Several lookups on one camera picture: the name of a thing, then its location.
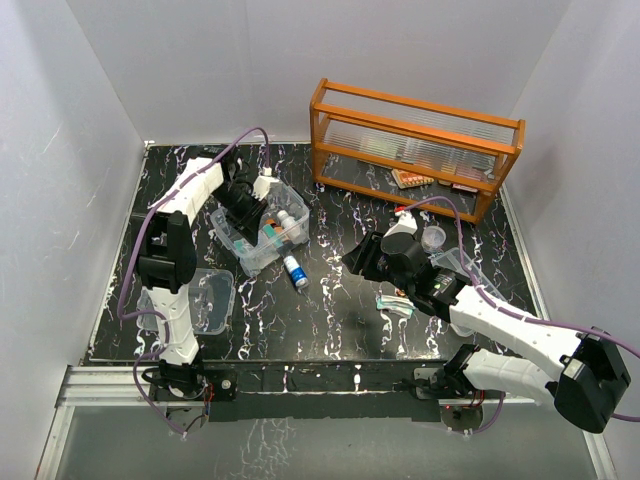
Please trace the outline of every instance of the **white wall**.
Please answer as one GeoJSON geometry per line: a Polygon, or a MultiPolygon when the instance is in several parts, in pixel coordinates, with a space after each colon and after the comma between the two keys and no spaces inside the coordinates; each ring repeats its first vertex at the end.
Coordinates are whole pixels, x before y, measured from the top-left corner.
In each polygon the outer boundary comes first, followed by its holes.
{"type": "Polygon", "coordinates": [[[569,0],[67,0],[144,139],[308,140],[331,80],[508,115],[569,0]]]}
{"type": "Polygon", "coordinates": [[[143,145],[64,0],[0,1],[0,465],[33,478],[143,145]]]}
{"type": "MultiPolygon", "coordinates": [[[[507,180],[552,318],[640,345],[640,4],[574,1],[513,116],[527,119],[507,180]]],[[[640,367],[618,411],[640,415],[640,367]]],[[[605,431],[621,479],[640,471],[640,427],[605,431]]]]}

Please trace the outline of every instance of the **marble tabletop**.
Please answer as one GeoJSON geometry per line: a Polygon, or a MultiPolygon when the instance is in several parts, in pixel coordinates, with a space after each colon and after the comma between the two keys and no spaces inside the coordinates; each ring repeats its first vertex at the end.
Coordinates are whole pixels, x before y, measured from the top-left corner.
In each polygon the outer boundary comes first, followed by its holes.
{"type": "MultiPolygon", "coordinates": [[[[145,165],[133,203],[144,213],[173,184],[197,146],[157,146],[145,154],[145,165]]],[[[212,151],[220,147],[208,147],[212,151]]],[[[264,160],[264,147],[242,146],[253,171],[264,160]]],[[[199,268],[229,270],[237,290],[227,329],[219,335],[199,335],[203,358],[208,361],[326,361],[326,360],[447,360],[465,342],[502,351],[479,335],[458,337],[448,324],[420,312],[410,318],[376,310],[376,297],[393,294],[392,285],[377,284],[351,275],[341,256],[352,250],[370,229],[386,231],[394,204],[337,188],[315,184],[311,175],[309,144],[276,144],[270,149],[274,174],[295,187],[311,207],[308,244],[295,257],[311,285],[296,293],[282,261],[248,278],[213,231],[210,214],[218,207],[207,201],[193,225],[199,268]]],[[[379,169],[363,164],[362,180],[376,186],[388,183],[379,169]]],[[[464,204],[468,194],[459,194],[464,204]]],[[[426,212],[415,214],[419,227],[439,225],[447,233],[445,250],[457,245],[452,219],[426,212]]],[[[473,226],[463,222],[464,246],[502,295],[514,306],[534,312],[531,294],[520,263],[500,197],[484,220],[473,226]]],[[[87,350],[85,364],[131,362],[157,342],[157,335],[139,329],[135,322],[121,329],[116,305],[132,239],[130,225],[118,254],[104,309],[87,350]]],[[[135,310],[140,281],[135,279],[126,311],[135,310]]]]}

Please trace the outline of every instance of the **clear plastic tray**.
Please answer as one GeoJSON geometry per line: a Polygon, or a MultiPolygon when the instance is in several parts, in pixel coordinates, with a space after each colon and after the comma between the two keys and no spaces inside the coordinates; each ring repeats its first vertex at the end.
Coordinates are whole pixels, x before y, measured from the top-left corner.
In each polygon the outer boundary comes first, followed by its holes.
{"type": "MultiPolygon", "coordinates": [[[[462,252],[462,255],[465,261],[465,265],[469,270],[473,272],[478,281],[485,287],[486,292],[489,295],[506,302],[506,299],[502,296],[498,289],[493,285],[493,283],[489,281],[484,273],[482,273],[482,270],[478,268],[478,266],[469,258],[469,256],[465,252],[462,252]]],[[[431,264],[434,267],[448,268],[449,270],[454,270],[458,273],[466,275],[465,271],[462,269],[462,265],[460,265],[460,250],[458,248],[452,248],[442,255],[432,257],[431,264]]],[[[457,325],[451,325],[451,328],[453,328],[453,331],[461,337],[468,337],[473,335],[474,333],[474,331],[469,328],[458,327],[457,325]]]]}
{"type": "MultiPolygon", "coordinates": [[[[198,268],[189,283],[189,310],[193,330],[198,335],[219,335],[227,328],[236,298],[233,274],[228,270],[198,268]]],[[[145,290],[138,299],[138,310],[152,309],[145,290]]],[[[138,317],[138,328],[158,331],[155,315],[138,317]]]]}
{"type": "Polygon", "coordinates": [[[269,206],[260,220],[258,244],[255,247],[227,223],[224,208],[219,208],[211,214],[216,236],[238,258],[240,266],[249,277],[255,277],[263,268],[278,259],[280,255],[276,250],[276,244],[282,242],[284,237],[290,237],[294,246],[309,241],[309,208],[293,188],[282,182],[276,183],[269,189],[267,201],[269,206]],[[282,233],[268,238],[262,227],[269,219],[279,223],[276,215],[280,210],[286,210],[296,221],[282,233]],[[288,236],[288,233],[294,230],[297,235],[288,236]]]}

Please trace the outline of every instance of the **wooden rack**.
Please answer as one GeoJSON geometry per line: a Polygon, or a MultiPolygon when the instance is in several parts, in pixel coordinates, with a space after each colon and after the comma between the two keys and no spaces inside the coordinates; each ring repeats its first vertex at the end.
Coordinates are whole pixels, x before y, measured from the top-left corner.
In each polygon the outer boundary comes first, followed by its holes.
{"type": "MultiPolygon", "coordinates": [[[[524,120],[436,105],[326,78],[311,98],[310,114],[316,182],[402,205],[443,192],[453,199],[456,195],[441,183],[459,185],[475,190],[466,194],[473,202],[463,199],[464,205],[472,205],[460,214],[473,223],[486,213],[524,144],[524,120]],[[362,170],[359,161],[368,162],[364,168],[377,169],[377,176],[379,167],[397,168],[441,182],[404,191],[386,185],[391,182],[366,185],[357,180],[364,178],[357,170],[362,170]]],[[[445,205],[425,204],[422,208],[454,216],[445,205]]]]}

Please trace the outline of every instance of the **robotic hand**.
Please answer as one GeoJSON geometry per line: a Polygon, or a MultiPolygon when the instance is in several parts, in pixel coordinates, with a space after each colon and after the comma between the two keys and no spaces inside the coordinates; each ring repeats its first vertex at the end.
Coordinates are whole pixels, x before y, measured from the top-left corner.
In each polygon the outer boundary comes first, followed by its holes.
{"type": "Polygon", "coordinates": [[[553,404],[577,427],[601,433],[631,383],[617,346],[594,334],[515,320],[502,311],[528,314],[478,295],[465,275],[432,266],[414,238],[415,219],[402,212],[386,234],[368,232],[342,261],[367,280],[388,281],[414,305],[452,325],[469,328],[521,355],[496,355],[463,345],[423,389],[465,395],[500,390],[553,404]]]}
{"type": "MultiPolygon", "coordinates": [[[[158,208],[144,232],[136,261],[143,289],[154,310],[164,317],[158,316],[157,322],[160,341],[166,345],[160,354],[159,378],[145,374],[143,378],[180,397],[197,395],[203,384],[214,381],[207,377],[215,374],[205,372],[191,325],[189,282],[197,264],[191,225],[213,195],[227,209],[229,224],[256,245],[260,219],[267,207],[265,198],[271,185],[279,182],[271,177],[270,168],[265,168],[253,184],[246,181],[236,147],[218,163],[205,168],[212,158],[213,154],[201,149],[188,160],[184,172],[169,189],[177,194],[158,208]]],[[[145,217],[132,215],[133,238],[138,237],[145,217]]]]}

